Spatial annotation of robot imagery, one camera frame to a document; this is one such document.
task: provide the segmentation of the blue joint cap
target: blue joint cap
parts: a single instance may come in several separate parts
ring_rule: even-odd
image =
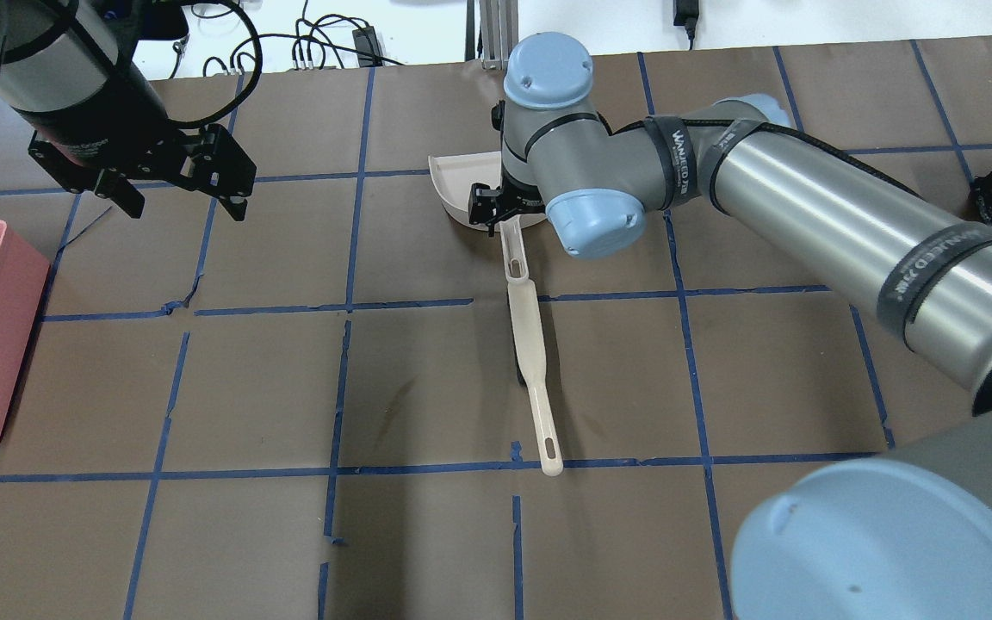
[[[603,258],[637,241],[645,232],[645,209],[618,189],[575,189],[546,205],[546,216],[575,258]]]
[[[757,111],[759,111],[768,122],[775,123],[775,125],[782,125],[783,127],[794,128],[795,123],[791,121],[791,115],[787,114],[787,110],[783,109],[783,106],[779,105],[779,100],[772,95],[765,95],[764,93],[753,93],[752,95],[743,95],[741,97],[727,97],[720,99],[715,103],[721,102],[743,102],[748,103],[748,105],[753,106]]]
[[[592,91],[592,56],[560,32],[528,36],[511,51],[504,94],[525,109],[565,109]]]

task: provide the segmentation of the white dustpan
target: white dustpan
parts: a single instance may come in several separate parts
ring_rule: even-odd
[[[474,183],[496,188],[500,182],[499,152],[473,153],[468,156],[428,157],[434,191],[442,199],[442,207],[458,224],[475,231],[487,231],[484,224],[469,224],[469,190]],[[521,226],[534,226],[546,220],[546,214],[521,216]]]
[[[495,188],[500,182],[499,152],[468,154],[468,156],[429,157],[431,180],[442,199],[446,213],[463,226],[485,231],[484,226],[469,224],[469,191],[473,183]],[[546,391],[546,341],[543,340],[543,319],[538,309],[538,291],[530,279],[527,251],[523,245],[523,227],[546,220],[546,215],[517,215],[500,222],[500,247],[504,251],[504,276],[507,279],[508,306],[511,306],[511,332],[515,334],[515,353],[519,372],[523,373],[530,394],[530,412],[535,419],[535,439],[542,471],[546,475],[561,474],[564,461],[550,411]]]

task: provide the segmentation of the black cable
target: black cable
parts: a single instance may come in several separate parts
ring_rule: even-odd
[[[247,28],[248,34],[252,37],[251,47],[255,53],[255,58],[261,59],[263,57],[263,44],[259,42],[259,31],[256,30],[255,22],[252,22],[251,17],[247,15],[247,11],[244,11],[244,8],[240,7],[239,4],[233,3],[233,0],[209,0],[209,3],[223,5],[223,7],[229,8],[229,10],[233,13],[236,13],[236,16],[239,17],[239,20],[244,23],[244,27]],[[180,3],[178,3],[181,7],[193,4],[194,3],[192,0],[181,0]],[[248,97],[251,97],[251,93],[255,91],[255,87],[259,86],[259,79],[261,78],[263,78],[263,63],[256,62],[255,68],[251,70],[251,79],[248,79],[247,84],[244,85],[244,88],[239,92],[239,94],[237,94],[230,102],[226,103],[225,106],[221,107],[221,109],[218,109],[215,113],[208,116],[198,118],[196,121],[173,121],[172,119],[170,123],[180,129],[197,129],[200,127],[205,127],[210,122],[220,121],[221,118],[231,114],[232,110],[239,107],[241,103],[247,101]]]
[[[724,119],[684,118],[682,119],[682,121],[684,121],[685,125],[688,127],[729,127],[733,125],[732,121],[725,121]],[[623,129],[619,129],[619,133],[621,133],[625,129],[626,127],[623,127]],[[849,164],[851,166],[854,166],[854,168],[857,168],[858,170],[866,172],[867,174],[871,174],[872,177],[875,177],[875,179],[878,179],[879,181],[883,181],[890,185],[894,185],[895,188],[901,189],[902,192],[906,192],[909,193],[909,195],[916,196],[918,197],[918,199],[920,199],[921,197],[921,194],[914,192],[912,189],[907,187],[905,183],[898,181],[894,177],[889,176],[889,174],[886,174],[881,170],[871,168],[870,165],[865,164],[865,162],[859,161],[857,158],[850,156],[850,154],[847,154],[846,152],[843,152],[842,150],[838,149],[837,146],[832,146],[829,144],[829,142],[820,140],[818,138],[815,138],[814,136],[810,136],[809,133],[802,133],[802,131],[799,131],[798,129],[794,129],[791,127],[775,125],[775,123],[772,122],[761,123],[761,125],[756,128],[756,131],[768,131],[768,133],[779,133],[782,134],[783,136],[789,136],[795,138],[796,140],[801,140],[802,142],[806,142],[807,145],[814,146],[816,149],[819,149],[826,154],[830,154],[830,156],[832,157],[838,158],[839,161],[843,161],[844,164]]]
[[[174,74],[178,73],[178,67],[182,66],[182,57],[186,54],[186,43],[189,43],[189,33],[170,44],[170,48],[174,50],[176,56],[174,56],[174,68],[170,70],[168,79],[174,79]]]
[[[194,10],[195,7],[197,7],[197,3],[191,4],[189,6],[189,13],[200,20],[215,20],[215,19],[220,19],[220,17],[226,17],[233,14],[232,9],[228,9],[228,11],[225,11],[223,13],[216,13],[216,15],[201,15],[201,13],[198,13],[197,11]]]
[[[224,60],[218,59],[217,56],[209,56],[209,58],[205,59],[205,64],[201,66],[202,78],[208,78],[206,73],[209,71],[209,63],[212,62],[212,60],[216,60],[217,63],[220,63],[220,70],[223,71],[225,75],[228,75],[228,65],[224,64]]]
[[[333,48],[333,50],[339,50],[341,52],[351,52],[351,54],[359,54],[359,55],[365,56],[365,58],[367,58],[367,59],[378,59],[378,60],[381,60],[382,63],[389,63],[389,64],[398,65],[398,66],[403,66],[403,64],[405,64],[405,63],[399,62],[399,60],[387,59],[387,58],[385,58],[385,56],[381,56],[381,55],[378,55],[378,54],[371,54],[370,52],[363,52],[361,50],[354,50],[354,48],[346,47],[346,46],[336,46],[336,44],[334,44],[334,43],[327,43],[327,42],[324,42],[323,40],[316,39],[315,36],[310,35],[310,34],[296,35],[296,34],[282,34],[280,32],[270,32],[270,33],[267,33],[267,34],[256,34],[255,39],[248,38],[248,39],[242,40],[239,43],[239,46],[236,46],[236,50],[232,50],[232,55],[229,56],[229,59],[232,60],[232,62],[235,62],[236,54],[237,54],[237,52],[239,51],[239,49],[241,47],[247,46],[248,43],[251,43],[253,46],[255,46],[255,44],[258,43],[258,40],[261,40],[261,39],[311,40],[313,43],[318,43],[320,46],[323,46],[323,47],[330,47],[330,48]]]
[[[699,17],[688,17],[684,22],[684,30],[688,33],[688,52],[696,48],[696,32],[699,25]]]
[[[236,66],[239,67],[239,73],[245,73],[245,70],[244,70],[244,56],[247,56],[248,59],[251,59],[251,62],[252,63],[256,63],[256,64],[259,63],[259,60],[256,59],[255,56],[252,56],[248,52],[240,52],[236,56]]]
[[[78,37],[80,42],[83,43],[83,46],[87,48],[88,52],[90,52],[91,58],[102,66],[102,70],[106,73],[106,78],[115,79],[115,81],[121,82],[122,85],[126,87],[126,90],[133,90],[133,86],[129,83],[129,81],[127,81],[126,76],[122,75],[121,71],[117,70],[117,66],[114,65],[113,60],[108,58],[106,53],[102,50],[102,47],[98,46],[97,40],[94,40],[94,36],[91,36],[90,32],[87,32],[86,27],[84,27],[82,23],[79,23],[77,17],[68,12],[67,8],[64,7],[63,4],[58,3],[56,0],[40,0],[40,3],[44,4],[45,7],[48,7],[52,12],[56,13],[56,16],[59,16],[59,19],[67,20],[68,27],[71,28],[71,31],[75,33],[75,36]],[[233,0],[208,0],[208,3],[223,5],[225,8],[232,9],[232,12],[235,12],[236,16],[239,16],[240,21],[243,21],[248,32],[251,33],[251,45],[255,48],[256,55],[259,58],[262,58],[263,46],[259,43],[259,31],[255,29],[255,23],[252,22],[251,17],[247,16],[247,12],[244,11],[243,7],[240,7],[239,4],[234,3]],[[189,7],[189,5],[201,3],[196,3],[194,0],[178,0],[173,4],[178,5],[178,7]],[[198,129],[208,125],[210,122],[220,121],[221,118],[231,114],[232,110],[236,109],[236,107],[238,107],[241,103],[247,101],[247,98],[251,95],[252,91],[255,90],[255,87],[258,86],[259,79],[262,77],[263,67],[261,67],[259,63],[256,63],[255,71],[252,72],[251,79],[249,79],[248,83],[245,84],[244,89],[241,90],[239,94],[232,99],[232,101],[226,103],[224,107],[221,107],[220,110],[217,110],[215,113],[212,113],[206,117],[197,119],[197,121],[173,121],[172,119],[170,124],[180,129]]]
[[[474,13],[476,12],[476,4],[474,0],[465,0],[465,60],[477,58],[476,45],[476,23]]]
[[[357,28],[357,30],[362,31],[363,38],[366,40],[366,44],[369,46],[370,50],[375,50],[377,48],[375,45],[375,40],[371,40],[369,38],[369,21],[362,19],[362,17],[348,17],[346,15],[339,15],[338,13],[327,13],[327,15],[321,15],[319,19],[316,20],[316,24],[323,28],[342,22],[347,22]],[[324,31],[323,28],[318,28],[318,30],[323,33],[324,39],[331,42],[330,36],[327,36],[327,32]],[[338,50],[335,50],[335,58],[339,60],[339,68],[343,68],[343,59],[339,58]]]
[[[324,29],[320,26],[319,20],[316,20],[315,23],[314,22],[311,22],[311,21],[309,21],[307,19],[304,19],[304,17],[301,17],[299,20],[296,20],[296,22],[293,23],[293,27],[294,27],[294,30],[296,32],[296,35],[298,35],[298,36],[303,36],[301,34],[301,24],[306,24],[309,28],[311,28],[311,31],[308,32],[308,35],[310,35],[310,36],[315,35],[315,33],[319,31],[320,34],[323,34],[324,35],[324,39],[327,40],[328,46],[334,46],[334,43],[332,42],[331,36],[328,36],[327,35],[327,32],[324,31]],[[312,60],[312,51],[311,51],[312,43],[313,43],[313,40],[309,40],[308,41],[308,46],[310,47],[310,51],[308,51],[308,60],[310,60],[310,62]],[[324,51],[323,44],[320,44],[319,50],[320,50],[321,53],[325,53],[326,52],[326,51]],[[339,51],[338,50],[332,50],[332,51],[335,52],[335,60],[336,60],[336,62],[339,63],[339,68],[343,68],[343,56],[339,55]],[[324,59],[323,62],[320,62],[319,68],[324,68],[324,64],[326,64],[326,62],[327,62],[327,59]]]

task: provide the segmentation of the black strap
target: black strap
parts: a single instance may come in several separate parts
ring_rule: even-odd
[[[755,121],[752,118],[739,118],[729,125],[728,129],[725,130],[725,133],[722,134],[722,137],[717,142],[714,142],[710,148],[706,149],[704,163],[699,166],[701,172],[699,176],[699,187],[706,188],[706,197],[710,199],[710,203],[714,205],[714,208],[719,209],[722,213],[725,213],[725,209],[717,201],[717,193],[714,191],[717,169],[721,168],[722,161],[733,150],[733,146],[737,146],[750,133],[763,128],[764,125],[768,125],[768,123]]]
[[[905,342],[906,325],[917,318],[936,282],[961,260],[991,245],[992,228],[977,222],[953,224],[922,240],[899,260],[879,289],[878,322]]]
[[[684,119],[678,116],[650,116],[642,121],[642,125],[656,146],[661,169],[666,173],[665,201],[660,208],[678,207],[700,196],[696,153]]]
[[[554,118],[553,121],[549,121],[546,125],[540,126],[538,131],[535,131],[534,136],[531,136],[527,140],[527,146],[524,146],[523,155],[526,158],[530,158],[530,149],[535,145],[535,142],[541,140],[544,134],[554,131],[556,128],[562,125],[567,125],[570,122],[576,121],[596,121],[599,122],[599,118],[595,114],[587,113],[586,111],[578,111],[578,113],[566,114],[559,118]]]
[[[7,50],[3,55],[3,63],[15,63],[17,60],[30,58],[30,56],[38,54],[38,52],[51,46],[60,36],[63,36],[67,32],[68,28],[71,28],[71,20],[76,19],[78,8],[79,0],[71,0],[67,3],[66,12],[56,15],[56,21],[52,22],[48,30],[40,33],[36,36],[36,39],[31,40],[29,43],[22,43],[20,46],[11,47],[10,50]]]

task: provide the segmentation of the blue tape line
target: blue tape line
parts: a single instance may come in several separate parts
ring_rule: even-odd
[[[347,258],[347,307],[355,300],[355,267],[358,262],[358,227],[362,224],[362,192],[366,185],[366,148],[369,146],[369,115],[374,105],[374,75],[370,67],[366,78],[366,105],[362,114],[362,144],[358,148],[358,176],[355,177],[355,211],[350,220],[350,255]]]
[[[240,91],[244,89],[244,74],[240,74],[236,78],[236,91],[233,93],[234,96],[239,95]],[[228,117],[228,132],[236,133],[236,117],[239,115],[239,106],[232,110],[231,116]]]
[[[327,562],[319,565],[319,584],[316,588],[316,620],[327,617]]]
[[[642,94],[645,95],[645,109],[649,116],[657,114],[657,108],[653,105],[653,91],[649,88],[649,71],[645,68],[645,54],[637,53],[637,68],[642,72]]]
[[[205,258],[209,252],[209,240],[213,237],[213,218],[217,212],[217,199],[209,201],[209,211],[205,214],[205,231],[201,232],[201,249],[197,252],[197,271],[194,272],[194,288],[197,279],[205,275]]]
[[[162,480],[237,480],[245,478],[315,478],[330,475],[327,467],[221,468],[220,470],[164,471]]]
[[[649,83],[649,74],[645,68],[645,55],[638,53],[638,67],[642,70],[642,88],[645,90],[646,107],[649,113],[654,110],[653,87]],[[722,609],[725,617],[733,617],[733,608],[729,602],[729,581],[725,573],[725,553],[722,547],[722,532],[719,521],[717,521],[717,501],[714,497],[714,475],[713,463],[710,458],[710,443],[706,438],[706,423],[704,420],[704,409],[702,408],[702,393],[699,389],[699,370],[696,365],[696,352],[691,341],[691,323],[688,320],[688,295],[685,291],[684,276],[680,272],[680,263],[676,252],[676,231],[673,229],[673,217],[665,212],[665,233],[668,236],[669,259],[673,264],[673,279],[676,280],[676,299],[680,305],[680,330],[684,333],[684,350],[686,360],[688,360],[688,373],[691,378],[691,397],[696,409],[696,427],[699,431],[699,455],[702,468],[704,468],[704,485],[706,487],[706,507],[710,518],[711,541],[714,545],[714,561],[717,567],[717,584],[722,598]]]
[[[807,455],[712,456],[714,464],[826,463],[847,462],[874,456],[875,452],[814,452]]]
[[[70,246],[72,243],[75,243],[75,240],[76,239],[79,239],[79,237],[82,237],[84,233],[86,233],[87,231],[89,231],[92,227],[94,227],[95,224],[97,224],[98,222],[100,222],[100,220],[102,220],[103,217],[106,217],[107,215],[110,215],[110,213],[113,212],[113,211],[114,211],[114,205],[109,205],[109,207],[106,207],[106,211],[102,211],[102,215],[99,215],[99,216],[95,217],[94,220],[91,220],[90,221],[90,224],[87,224],[86,226],[83,226],[82,231],[76,232],[76,234],[75,234],[74,237],[71,237],[71,239],[67,239],[66,242],[64,242],[63,244],[60,244],[60,247],[58,248],[58,250],[56,252],[59,254],[59,252],[61,252],[63,250],[66,250],[67,246]]]
[[[232,317],[243,314],[337,313],[346,309],[345,303],[326,303],[323,306],[216,307],[212,310],[195,310],[194,315],[196,317]]]
[[[182,332],[182,345],[178,348],[178,361],[176,366],[174,366],[174,381],[170,382],[170,396],[166,400],[166,415],[168,417],[171,416],[171,412],[174,411],[174,405],[178,402],[178,389],[182,386],[182,368],[186,364],[186,350],[188,348],[189,332]]]
[[[456,299],[421,299],[417,301],[374,301],[353,303],[354,310],[396,310],[402,307],[453,307],[472,305],[473,298],[461,297]]]
[[[134,183],[133,186],[136,189],[164,189],[173,188],[174,184],[166,181],[148,181],[146,183]]]
[[[125,615],[123,620],[133,617],[133,606],[137,599],[137,585],[140,582],[140,568],[145,560],[145,548],[148,545],[148,532],[151,527],[152,512],[155,509],[155,494],[158,493],[160,472],[163,471],[163,458],[166,455],[166,444],[171,435],[171,412],[178,401],[178,388],[182,384],[182,369],[186,363],[186,350],[189,349],[189,331],[182,333],[182,344],[178,346],[178,358],[174,365],[174,376],[170,379],[170,397],[166,401],[166,414],[163,416],[163,430],[158,437],[158,448],[155,449],[155,464],[152,466],[151,483],[148,486],[148,501],[145,503],[145,516],[140,523],[140,536],[137,538],[137,553],[133,557],[133,572],[129,576],[129,592],[125,597]]]
[[[772,54],[775,54],[775,64],[779,67],[779,78],[783,79],[783,90],[787,91],[787,105],[790,106],[791,117],[795,119],[795,129],[806,131],[806,129],[803,129],[803,117],[798,113],[795,90],[791,88],[791,78],[787,76],[787,65],[783,62],[783,53],[779,51],[779,46],[772,47]]]
[[[133,319],[155,319],[169,317],[171,311],[166,306],[160,310],[145,310],[141,313],[95,313],[95,314],[48,314],[45,323],[70,323],[74,321],[123,321]]]
[[[634,293],[578,293],[578,294],[540,294],[538,301],[541,303],[554,303],[562,301],[598,301],[605,299],[670,299],[676,297],[674,290],[647,290],[635,291]]]
[[[755,288],[704,288],[684,291],[685,297],[704,297],[705,295],[782,295],[791,293],[829,293],[829,287],[824,285],[803,285],[790,287],[755,287]]]
[[[115,482],[150,480],[152,474],[143,471],[97,472],[97,474],[0,474],[0,484],[17,482]]]
[[[413,475],[413,474],[458,474],[465,471],[505,471],[542,468],[540,462],[464,462],[413,464],[413,466],[373,466],[341,467],[339,475]]]
[[[852,311],[852,323],[855,325],[855,335],[859,339],[859,352],[863,353],[863,364],[867,368],[867,380],[871,382],[871,395],[875,397],[875,408],[878,410],[878,423],[883,428],[886,447],[893,450],[896,447],[894,431],[887,424],[886,401],[883,400],[883,391],[878,386],[878,373],[875,373],[875,361],[871,357],[871,347],[867,344],[867,334],[865,329],[863,329],[863,320],[859,318],[859,310],[855,306],[849,306],[849,310]]]
[[[992,142],[987,145],[959,145],[959,148],[965,152],[984,152],[984,150],[992,149]]]
[[[431,174],[428,169],[416,170],[371,170],[366,177],[425,177]]]
[[[155,451],[155,468],[161,468],[163,464],[163,449],[166,444],[166,435],[171,427],[171,419],[163,418],[163,435],[160,438],[160,449]],[[151,515],[155,507],[155,493],[158,491],[158,475],[150,476],[151,483],[148,486],[148,501],[145,503],[145,516],[140,523],[140,535],[137,538],[137,552],[133,555],[133,572],[129,574],[129,593],[125,599],[125,613],[123,620],[130,620],[133,617],[133,606],[137,601],[137,585],[140,582],[140,568],[145,560],[145,546],[148,544],[148,530],[151,527]]]
[[[52,266],[48,268],[48,279],[44,282],[44,290],[40,292],[40,303],[38,306],[38,311],[36,313],[40,317],[40,321],[47,319],[45,317],[45,310],[48,308],[48,300],[52,298],[52,286],[56,282],[56,275],[59,274],[59,264],[64,259],[64,248],[67,247],[68,235],[71,235],[71,227],[75,225],[75,215],[78,214],[79,204],[82,203],[82,194],[76,195],[75,200],[71,201],[71,211],[67,212],[67,222],[64,223],[63,234],[59,235],[59,245],[56,246],[56,256],[52,259]]]
[[[287,181],[327,181],[332,179],[357,179],[357,172],[327,172],[323,174],[281,174],[278,177],[256,177],[256,183],[282,183]]]
[[[515,620],[523,620],[523,498],[511,496],[511,522],[515,523],[511,545],[515,554]]]
[[[964,176],[967,177],[967,182],[972,183],[975,181],[975,176],[971,174],[971,166],[967,164],[964,150],[962,150],[962,146],[956,138],[956,131],[952,129],[952,121],[949,121],[948,113],[944,110],[944,103],[940,100],[940,93],[936,90],[933,75],[929,73],[928,67],[925,66],[925,56],[921,55],[921,47],[917,46],[917,40],[910,40],[909,46],[913,48],[914,58],[917,58],[917,66],[921,68],[921,75],[924,76],[925,84],[928,85],[929,94],[933,95],[933,103],[936,105],[936,111],[940,113],[940,120],[944,122],[944,130],[948,133],[948,139],[952,141],[952,148],[956,152],[956,157],[959,158],[959,166],[964,169]]]
[[[879,146],[874,149],[847,149],[845,153],[850,156],[861,156],[861,154],[886,154],[886,153],[935,153],[953,152],[952,145],[937,146]]]
[[[713,464],[756,464],[796,462],[843,462],[847,459],[874,456],[875,452],[808,452],[794,455],[733,455],[712,456]],[[566,468],[636,468],[636,467],[694,467],[701,466],[701,456],[655,456],[649,459],[568,459]],[[540,462],[511,460],[510,462],[461,462],[413,464],[412,466],[374,467],[300,467],[300,468],[222,468],[221,470],[161,471],[160,480],[236,480],[248,478],[319,478],[338,475],[409,475],[455,474],[469,471],[516,471],[541,468]],[[0,474],[1,483],[111,482],[150,480],[146,471],[90,472],[90,474]]]
[[[350,319],[343,325],[343,352],[339,354],[339,384],[335,391],[335,424],[332,427],[332,456],[324,505],[324,535],[331,536],[335,523],[335,487],[338,485],[339,448],[343,443],[343,410],[347,396],[347,365],[350,360]]]
[[[65,193],[62,188],[39,188],[39,189],[0,189],[1,196],[28,196],[33,194],[60,194]]]

